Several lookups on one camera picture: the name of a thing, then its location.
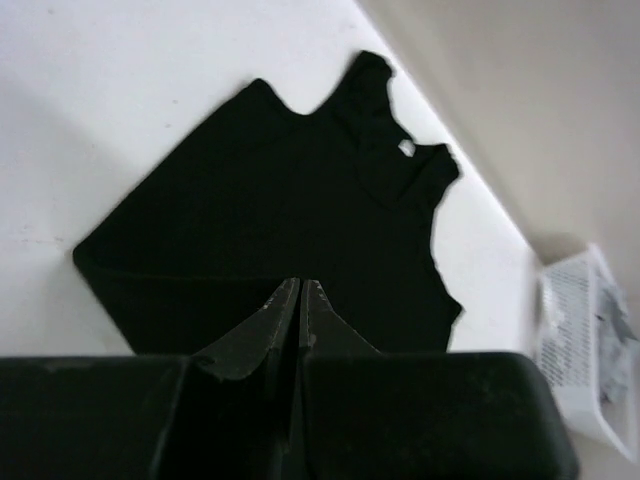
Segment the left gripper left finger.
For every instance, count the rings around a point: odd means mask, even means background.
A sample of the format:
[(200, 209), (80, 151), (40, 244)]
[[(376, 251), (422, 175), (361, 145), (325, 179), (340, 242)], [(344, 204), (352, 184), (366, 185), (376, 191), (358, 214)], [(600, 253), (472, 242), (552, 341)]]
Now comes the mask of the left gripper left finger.
[(191, 359), (164, 457), (167, 479), (278, 479), (288, 450), (301, 282)]

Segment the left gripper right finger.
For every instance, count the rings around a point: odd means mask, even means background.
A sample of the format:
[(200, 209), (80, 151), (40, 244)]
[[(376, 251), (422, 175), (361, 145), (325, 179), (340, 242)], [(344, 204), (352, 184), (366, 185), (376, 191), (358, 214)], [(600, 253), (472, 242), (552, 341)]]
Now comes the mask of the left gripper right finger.
[(302, 479), (316, 479), (310, 464), (306, 435), (307, 413), (311, 401), (305, 390), (304, 361), (312, 356), (365, 356), (380, 351), (364, 339), (338, 315), (318, 280), (305, 280), (301, 292), (300, 328), (297, 362), (297, 458), (301, 462)]

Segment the black tank top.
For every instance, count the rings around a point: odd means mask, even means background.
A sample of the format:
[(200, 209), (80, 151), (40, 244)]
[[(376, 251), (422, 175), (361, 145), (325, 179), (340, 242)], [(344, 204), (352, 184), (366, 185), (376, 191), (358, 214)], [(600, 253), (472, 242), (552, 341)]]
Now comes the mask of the black tank top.
[(138, 354), (193, 354), (288, 278), (316, 280), (387, 353), (443, 351), (460, 303), (431, 252), (459, 169), (392, 113), (392, 69), (358, 53), (309, 114), (257, 79), (187, 136), (73, 252)]

